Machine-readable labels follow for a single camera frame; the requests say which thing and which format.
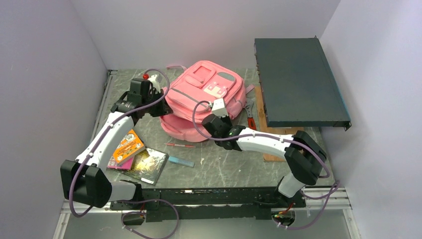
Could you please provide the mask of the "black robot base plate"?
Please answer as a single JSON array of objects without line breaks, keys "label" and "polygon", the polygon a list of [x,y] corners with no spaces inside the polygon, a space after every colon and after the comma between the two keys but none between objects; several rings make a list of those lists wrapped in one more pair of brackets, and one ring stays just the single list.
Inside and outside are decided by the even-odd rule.
[{"label": "black robot base plate", "polygon": [[146,211],[147,222],[255,218],[269,220],[277,210],[304,208],[300,193],[288,199],[276,187],[143,189],[142,203],[112,202],[112,211]]}]

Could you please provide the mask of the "pink book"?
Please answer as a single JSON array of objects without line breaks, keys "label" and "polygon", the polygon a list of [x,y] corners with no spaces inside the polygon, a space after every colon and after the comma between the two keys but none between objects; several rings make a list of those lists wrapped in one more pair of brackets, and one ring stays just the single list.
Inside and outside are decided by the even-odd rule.
[{"label": "pink book", "polygon": [[117,170],[130,170],[132,168],[134,158],[130,158],[125,162],[118,164],[116,160],[112,157],[108,162],[107,168],[117,169]]}]

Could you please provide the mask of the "orange book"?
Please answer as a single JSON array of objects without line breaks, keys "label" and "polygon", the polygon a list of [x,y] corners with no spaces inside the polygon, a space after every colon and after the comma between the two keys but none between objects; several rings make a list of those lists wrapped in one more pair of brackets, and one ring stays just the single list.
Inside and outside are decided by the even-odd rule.
[{"label": "orange book", "polygon": [[122,139],[112,157],[118,164],[125,162],[132,158],[134,155],[145,149],[144,142],[139,138],[137,133],[131,129],[126,136]]}]

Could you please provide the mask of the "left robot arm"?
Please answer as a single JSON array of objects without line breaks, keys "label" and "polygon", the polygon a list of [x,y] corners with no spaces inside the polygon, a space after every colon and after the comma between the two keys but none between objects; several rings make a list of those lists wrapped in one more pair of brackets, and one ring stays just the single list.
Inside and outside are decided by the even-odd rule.
[{"label": "left robot arm", "polygon": [[171,113],[157,74],[130,81],[129,90],[113,104],[99,133],[75,159],[60,167],[65,199],[101,208],[108,202],[123,201],[130,209],[142,205],[142,186],[121,180],[109,181],[105,175],[108,162],[124,137],[145,114],[160,117]]}]

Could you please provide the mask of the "pink student backpack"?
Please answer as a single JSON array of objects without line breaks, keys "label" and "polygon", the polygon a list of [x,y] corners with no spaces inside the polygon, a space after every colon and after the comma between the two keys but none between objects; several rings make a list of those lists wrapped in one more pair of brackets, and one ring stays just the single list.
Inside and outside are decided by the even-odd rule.
[{"label": "pink student backpack", "polygon": [[173,112],[160,117],[161,127],[179,140],[205,141],[210,134],[202,120],[211,114],[208,103],[223,99],[233,120],[245,108],[246,95],[253,89],[237,73],[212,61],[198,61],[171,82],[165,100]]}]

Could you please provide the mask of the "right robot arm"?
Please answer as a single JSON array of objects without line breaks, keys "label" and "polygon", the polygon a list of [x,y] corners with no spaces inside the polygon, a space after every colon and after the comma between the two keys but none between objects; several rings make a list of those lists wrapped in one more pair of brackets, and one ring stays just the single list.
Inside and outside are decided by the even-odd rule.
[{"label": "right robot arm", "polygon": [[330,176],[326,165],[326,153],[305,132],[279,135],[253,130],[241,125],[232,125],[229,118],[214,114],[202,121],[202,126],[211,135],[215,143],[226,150],[256,151],[285,159],[290,172],[282,177],[274,193],[277,205],[285,207],[306,185],[315,185],[325,171],[325,178]]}]

